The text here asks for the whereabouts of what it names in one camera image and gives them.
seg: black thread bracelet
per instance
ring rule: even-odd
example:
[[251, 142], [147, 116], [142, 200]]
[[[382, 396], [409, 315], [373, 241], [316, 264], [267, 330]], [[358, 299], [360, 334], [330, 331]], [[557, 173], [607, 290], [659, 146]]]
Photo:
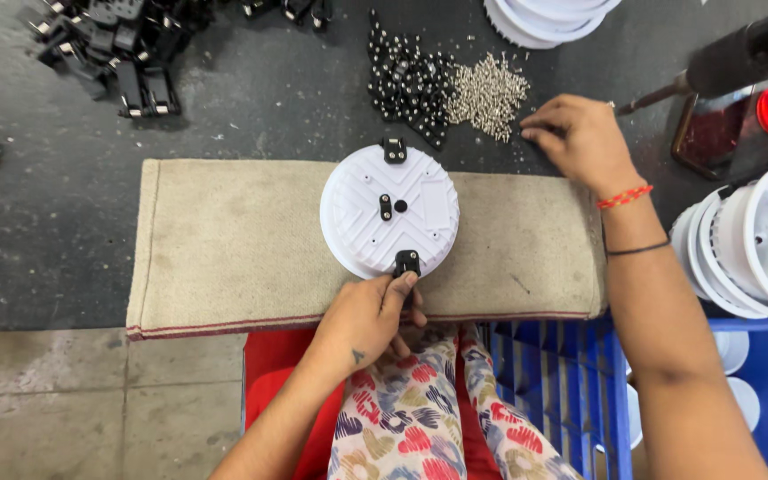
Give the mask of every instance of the black thread bracelet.
[[647, 252], [649, 250], [656, 250], [657, 248], [663, 248], [667, 247], [672, 244], [672, 240], [668, 239], [665, 242], [661, 244], [651, 245], [650, 247], [645, 248], [636, 248], [635, 250], [621, 250], [621, 252], [610, 252], [609, 250], [606, 251], [606, 255], [608, 256], [628, 256], [632, 254], [641, 254], [642, 252]]

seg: stack of white light housings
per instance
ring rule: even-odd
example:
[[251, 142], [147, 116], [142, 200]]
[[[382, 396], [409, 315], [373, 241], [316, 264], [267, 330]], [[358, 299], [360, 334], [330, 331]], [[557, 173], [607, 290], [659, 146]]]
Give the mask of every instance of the stack of white light housings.
[[600, 26], [621, 0], [485, 0], [494, 27], [511, 42], [551, 49]]
[[743, 319], [768, 318], [768, 173], [674, 222], [672, 246], [698, 296]]

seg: white circular light fixture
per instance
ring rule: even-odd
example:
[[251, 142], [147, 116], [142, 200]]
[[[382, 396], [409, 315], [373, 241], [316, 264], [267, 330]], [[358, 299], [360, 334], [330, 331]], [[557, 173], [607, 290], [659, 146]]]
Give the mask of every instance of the white circular light fixture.
[[458, 232], [458, 195], [449, 174], [415, 148], [385, 160], [378, 145], [349, 155], [322, 192], [319, 220], [334, 257], [360, 278], [392, 273], [396, 255], [415, 251], [421, 275], [437, 268]]

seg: concrete floor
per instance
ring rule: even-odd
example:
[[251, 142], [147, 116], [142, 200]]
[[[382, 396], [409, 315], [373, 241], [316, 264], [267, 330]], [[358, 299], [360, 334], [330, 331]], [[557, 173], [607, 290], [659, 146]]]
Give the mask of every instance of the concrete floor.
[[245, 340], [0, 332], [0, 478], [205, 478], [239, 437]]

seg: red cloth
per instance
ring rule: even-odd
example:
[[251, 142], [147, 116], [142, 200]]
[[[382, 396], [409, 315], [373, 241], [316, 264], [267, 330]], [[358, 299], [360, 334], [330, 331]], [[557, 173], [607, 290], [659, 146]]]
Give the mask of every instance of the red cloth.
[[[245, 430], [268, 406], [313, 340], [315, 330], [255, 332], [245, 344]], [[330, 446], [345, 384], [334, 390], [316, 416], [310, 437], [295, 468], [293, 480], [318, 480], [328, 475]], [[499, 469], [485, 443], [479, 416], [470, 404], [464, 382], [464, 360], [456, 359], [456, 396], [464, 433], [464, 463], [468, 480], [499, 480]]]

